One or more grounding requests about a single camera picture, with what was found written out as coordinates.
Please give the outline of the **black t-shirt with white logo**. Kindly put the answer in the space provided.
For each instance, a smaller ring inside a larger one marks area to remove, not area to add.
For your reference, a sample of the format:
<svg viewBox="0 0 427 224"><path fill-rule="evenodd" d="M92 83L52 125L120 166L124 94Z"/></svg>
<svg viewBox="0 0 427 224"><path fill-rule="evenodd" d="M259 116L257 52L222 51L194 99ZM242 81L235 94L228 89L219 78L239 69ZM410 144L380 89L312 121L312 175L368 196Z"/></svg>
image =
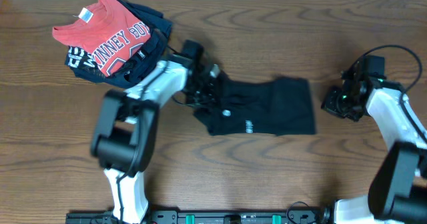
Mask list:
<svg viewBox="0 0 427 224"><path fill-rule="evenodd" d="M316 134L308 80L279 76L273 81L245 83L222 73L218 81L217 101L193 112L210 135Z"/></svg>

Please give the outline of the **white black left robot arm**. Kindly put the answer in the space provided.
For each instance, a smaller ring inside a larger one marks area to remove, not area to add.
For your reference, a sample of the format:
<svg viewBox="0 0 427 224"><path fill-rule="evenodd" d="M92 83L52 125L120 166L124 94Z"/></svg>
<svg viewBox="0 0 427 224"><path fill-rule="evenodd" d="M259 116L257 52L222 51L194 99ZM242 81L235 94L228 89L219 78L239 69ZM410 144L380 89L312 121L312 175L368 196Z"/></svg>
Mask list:
<svg viewBox="0 0 427 224"><path fill-rule="evenodd" d="M149 207L144 172L153 156L159 113L176 93L183 105L197 109L215 103L216 64L203 64L204 48L187 40L178 53L160 59L141 82L124 91L112 89L104 97L91 141L112 195L113 223L142 223Z"/></svg>

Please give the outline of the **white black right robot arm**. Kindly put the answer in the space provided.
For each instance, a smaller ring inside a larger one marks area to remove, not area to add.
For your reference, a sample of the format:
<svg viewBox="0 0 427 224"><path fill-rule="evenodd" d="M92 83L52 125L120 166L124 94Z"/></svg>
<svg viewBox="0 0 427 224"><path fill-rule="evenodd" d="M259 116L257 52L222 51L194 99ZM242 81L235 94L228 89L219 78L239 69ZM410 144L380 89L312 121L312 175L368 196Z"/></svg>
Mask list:
<svg viewBox="0 0 427 224"><path fill-rule="evenodd" d="M387 80L385 59L365 55L341 74L322 109L342 119L373 118L388 149L367 195L334 203L333 223L425 223L426 129L413 112L403 86Z"/></svg>

